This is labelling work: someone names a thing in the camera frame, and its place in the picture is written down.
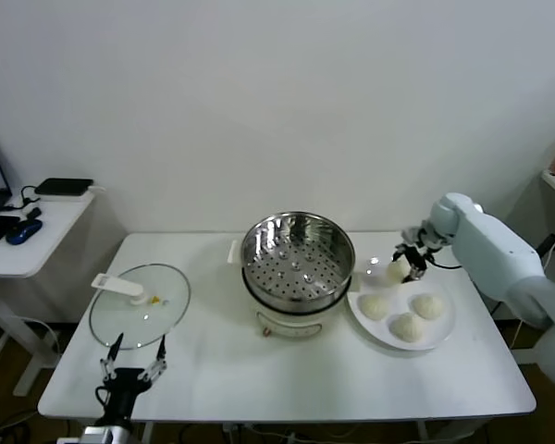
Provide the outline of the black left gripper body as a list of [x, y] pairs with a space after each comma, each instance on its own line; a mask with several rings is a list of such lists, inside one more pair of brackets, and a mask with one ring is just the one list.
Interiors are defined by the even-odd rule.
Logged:
[[105, 420], [129, 420], [137, 398], [152, 386], [142, 375], [144, 368], [120, 367], [103, 384], [108, 393], [104, 405]]

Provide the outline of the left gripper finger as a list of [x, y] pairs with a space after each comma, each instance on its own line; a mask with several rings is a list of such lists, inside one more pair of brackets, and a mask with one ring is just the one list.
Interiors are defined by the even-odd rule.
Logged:
[[138, 379], [154, 383], [167, 370], [166, 354], [166, 336], [163, 336], [159, 342], [155, 360], [139, 374]]
[[117, 340], [110, 346], [108, 354], [105, 359], [100, 360], [100, 365], [103, 372], [103, 382], [113, 380], [116, 378], [115, 360], [123, 341], [123, 334], [120, 333]]

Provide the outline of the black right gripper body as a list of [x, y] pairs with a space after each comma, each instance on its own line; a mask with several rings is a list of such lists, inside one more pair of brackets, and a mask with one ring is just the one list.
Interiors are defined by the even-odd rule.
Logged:
[[427, 269], [427, 264], [432, 259], [432, 254], [428, 249], [420, 249], [405, 243], [402, 244], [402, 249], [411, 269]]

